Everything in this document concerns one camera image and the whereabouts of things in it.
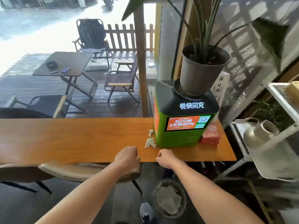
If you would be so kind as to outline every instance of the right arm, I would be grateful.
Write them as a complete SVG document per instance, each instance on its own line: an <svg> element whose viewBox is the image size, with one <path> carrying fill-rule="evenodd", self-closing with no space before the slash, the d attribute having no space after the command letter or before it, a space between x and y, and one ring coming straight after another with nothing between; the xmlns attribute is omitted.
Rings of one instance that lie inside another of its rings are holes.
<svg viewBox="0 0 299 224"><path fill-rule="evenodd" d="M176 173L205 223L264 224L241 201L176 158L172 150L160 150L156 160Z"/></svg>

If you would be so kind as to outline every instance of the trash can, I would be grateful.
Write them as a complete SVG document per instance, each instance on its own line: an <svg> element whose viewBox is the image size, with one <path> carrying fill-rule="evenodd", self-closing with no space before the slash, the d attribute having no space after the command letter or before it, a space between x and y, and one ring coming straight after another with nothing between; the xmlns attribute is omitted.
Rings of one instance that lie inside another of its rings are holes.
<svg viewBox="0 0 299 224"><path fill-rule="evenodd" d="M181 197L181 205L178 209L178 212L174 215L169 214L166 209L163 209L162 207L160 207L157 204L157 191L161 188L161 187L168 187L168 186L172 186L174 188L174 191L176 194L178 194ZM162 181L159 181L159 183L157 184L154 193L153 193L153 197L154 197L154 204L156 209L166 218L178 218L180 217L183 212L186 209L186 195L185 195L185 191L184 189L175 181L170 180L170 179L164 179Z"/></svg>

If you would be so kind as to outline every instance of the fist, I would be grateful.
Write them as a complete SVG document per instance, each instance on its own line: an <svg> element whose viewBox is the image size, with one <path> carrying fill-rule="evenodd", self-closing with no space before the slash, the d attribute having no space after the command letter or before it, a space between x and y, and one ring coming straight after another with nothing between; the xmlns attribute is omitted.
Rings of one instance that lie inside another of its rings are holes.
<svg viewBox="0 0 299 224"><path fill-rule="evenodd" d="M156 161L160 164L160 166L168 169L172 169L173 163L177 161L178 158L174 155L172 150L161 149L159 151L158 157Z"/></svg>
<svg viewBox="0 0 299 224"><path fill-rule="evenodd" d="M125 147L123 150L119 151L118 154L115 156L114 162L122 167L124 174L134 169L140 163L140 157L138 157L137 154L137 147Z"/></svg>

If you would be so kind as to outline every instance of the sunlit pavement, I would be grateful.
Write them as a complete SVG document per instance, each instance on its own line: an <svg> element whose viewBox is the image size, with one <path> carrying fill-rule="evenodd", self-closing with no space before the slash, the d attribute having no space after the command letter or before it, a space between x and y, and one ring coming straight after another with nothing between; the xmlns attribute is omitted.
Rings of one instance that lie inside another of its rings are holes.
<svg viewBox="0 0 299 224"><path fill-rule="evenodd" d="M99 18L107 24L134 24L133 15L121 21L129 0L114 1L113 10L107 11L102 0L98 4L81 9L22 9L0 11L0 75L26 53L51 53L75 51L73 40L78 38L76 20ZM155 26L155 4L144 5L144 21L149 28Z"/></svg>

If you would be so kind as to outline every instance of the green foliage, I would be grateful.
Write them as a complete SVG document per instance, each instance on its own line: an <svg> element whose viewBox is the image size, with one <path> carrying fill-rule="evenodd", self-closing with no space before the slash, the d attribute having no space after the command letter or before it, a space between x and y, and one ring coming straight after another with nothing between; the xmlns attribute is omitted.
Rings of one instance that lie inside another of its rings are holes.
<svg viewBox="0 0 299 224"><path fill-rule="evenodd" d="M136 11L136 9L140 5L142 5L144 1L146 0L130 0L123 14L122 21L128 18L128 16L131 15L134 11ZM170 3L170 5L179 14L179 16L184 21L184 23L186 24L190 32L189 25L184 20L184 17L181 15L178 9L171 3L170 0L167 0L167 2ZM236 30L239 30L240 28L251 25L256 30L256 32L260 35L261 43L268 50L270 55L275 59L275 63L277 63L278 71L280 71L282 49L284 45L284 39L286 37L286 32L289 29L288 25L282 26L276 22L272 22L267 19L257 18L254 21L239 26L234 30L230 31L229 33L227 33L226 35L224 35L211 49L209 44L211 40L212 29L213 29L215 17L218 8L220 6L221 0L212 0L211 15L208 20L204 18L205 10L202 6L202 0L193 0L193 2L196 9L198 28L200 34L193 35L190 32L192 42L193 42L193 47L194 47L194 55L191 55L189 57L190 59L200 64L209 64L211 60L215 58L215 52L214 52L215 48L224 37L226 37L227 35L229 35L230 33Z"/></svg>
<svg viewBox="0 0 299 224"><path fill-rule="evenodd" d="M275 126L277 126L279 131L283 131L293 124L293 120L277 101L275 101L273 104L263 101L253 101L252 103L259 105L259 109L253 117L262 121L269 120L270 122L274 123Z"/></svg>

